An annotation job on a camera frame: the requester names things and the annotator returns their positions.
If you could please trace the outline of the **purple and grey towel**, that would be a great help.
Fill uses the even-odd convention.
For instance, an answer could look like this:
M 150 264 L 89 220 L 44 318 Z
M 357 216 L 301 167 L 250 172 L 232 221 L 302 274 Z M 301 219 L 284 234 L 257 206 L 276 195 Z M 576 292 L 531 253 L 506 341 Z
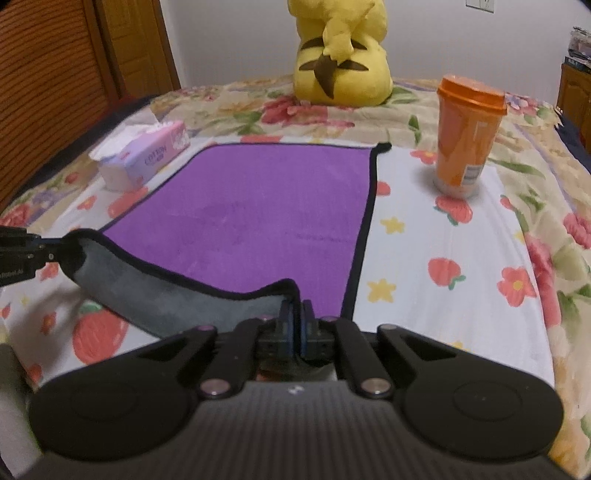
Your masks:
M 199 325 L 228 332 L 276 316 L 284 300 L 351 318 L 388 150 L 209 147 L 102 229 L 67 234 L 86 259 L 62 271 L 158 338 Z

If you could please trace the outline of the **pink tissue box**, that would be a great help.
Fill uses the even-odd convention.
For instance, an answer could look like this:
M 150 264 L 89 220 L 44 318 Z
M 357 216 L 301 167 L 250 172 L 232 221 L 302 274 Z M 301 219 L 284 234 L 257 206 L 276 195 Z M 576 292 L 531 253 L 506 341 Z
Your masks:
M 89 157 L 107 190 L 131 192 L 152 179 L 190 143 L 183 121 L 118 125 Z

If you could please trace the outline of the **brown louvered wardrobe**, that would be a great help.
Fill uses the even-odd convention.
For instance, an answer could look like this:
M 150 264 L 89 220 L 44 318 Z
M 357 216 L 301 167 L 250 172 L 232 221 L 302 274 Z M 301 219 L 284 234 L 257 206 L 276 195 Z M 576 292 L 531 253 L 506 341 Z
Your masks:
M 2 2 L 1 204 L 118 99 L 95 2 Z

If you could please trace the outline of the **brown wooden door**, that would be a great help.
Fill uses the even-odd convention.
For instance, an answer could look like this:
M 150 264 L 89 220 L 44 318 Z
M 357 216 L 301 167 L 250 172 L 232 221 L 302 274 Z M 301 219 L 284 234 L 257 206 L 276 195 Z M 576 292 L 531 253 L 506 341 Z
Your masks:
M 102 0 L 95 6 L 122 96 L 142 98 L 180 87 L 158 1 Z

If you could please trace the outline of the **orange lidded cup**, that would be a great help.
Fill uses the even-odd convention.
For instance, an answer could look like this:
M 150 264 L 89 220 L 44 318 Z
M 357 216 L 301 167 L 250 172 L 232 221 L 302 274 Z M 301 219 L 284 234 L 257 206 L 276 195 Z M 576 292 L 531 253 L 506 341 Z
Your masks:
M 438 145 L 434 182 L 444 194 L 467 199 L 491 153 L 503 118 L 505 93 L 480 81 L 446 75 L 438 90 Z

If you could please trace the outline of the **yellow Pikachu plush toy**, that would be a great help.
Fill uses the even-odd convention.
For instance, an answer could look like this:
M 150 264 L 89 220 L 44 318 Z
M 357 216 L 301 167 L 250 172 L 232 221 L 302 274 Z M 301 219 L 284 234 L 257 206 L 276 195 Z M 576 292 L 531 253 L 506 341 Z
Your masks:
M 301 102 L 373 107 L 393 90 L 385 3 L 380 0 L 291 0 L 300 46 L 294 95 Z

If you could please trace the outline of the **floral bed blanket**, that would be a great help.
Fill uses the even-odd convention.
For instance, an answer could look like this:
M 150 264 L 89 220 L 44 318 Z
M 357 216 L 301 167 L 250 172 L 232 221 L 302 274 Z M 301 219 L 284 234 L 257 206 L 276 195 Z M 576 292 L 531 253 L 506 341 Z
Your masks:
M 548 379 L 566 407 L 551 455 L 590 471 L 590 175 L 576 134 L 527 99 L 496 137 L 479 193 L 450 203 L 419 177 L 435 162 L 438 100 L 430 81 L 382 106 L 315 107 L 280 77 L 154 98 L 190 147 L 138 190 L 107 190 L 86 157 L 19 196 L 8 227 L 63 233 L 114 223 L 118 241 L 161 266 L 246 291 L 283 277 L 318 311 L 339 310 L 378 165 L 370 265 L 356 294 L 438 340 Z

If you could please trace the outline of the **brown wooden sideboard cabinet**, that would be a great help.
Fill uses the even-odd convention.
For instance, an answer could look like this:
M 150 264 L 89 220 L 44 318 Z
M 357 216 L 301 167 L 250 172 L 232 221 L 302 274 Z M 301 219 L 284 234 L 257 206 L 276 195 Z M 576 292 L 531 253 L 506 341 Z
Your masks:
M 573 61 L 562 64 L 557 106 L 578 129 L 582 145 L 590 152 L 590 70 Z

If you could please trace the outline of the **clutter pile on cabinet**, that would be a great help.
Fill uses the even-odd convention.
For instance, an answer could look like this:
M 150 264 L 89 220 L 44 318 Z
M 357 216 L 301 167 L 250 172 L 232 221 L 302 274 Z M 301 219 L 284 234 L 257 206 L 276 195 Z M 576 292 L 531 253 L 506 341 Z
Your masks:
M 579 71 L 590 72 L 591 35 L 589 31 L 580 27 L 572 28 L 565 63 Z

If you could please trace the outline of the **white wall switch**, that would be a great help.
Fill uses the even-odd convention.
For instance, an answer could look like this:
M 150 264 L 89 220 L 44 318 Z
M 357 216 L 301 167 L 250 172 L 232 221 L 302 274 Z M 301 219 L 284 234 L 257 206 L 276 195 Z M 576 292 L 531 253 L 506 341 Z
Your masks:
M 466 6 L 489 13 L 493 13 L 495 11 L 494 0 L 466 0 Z

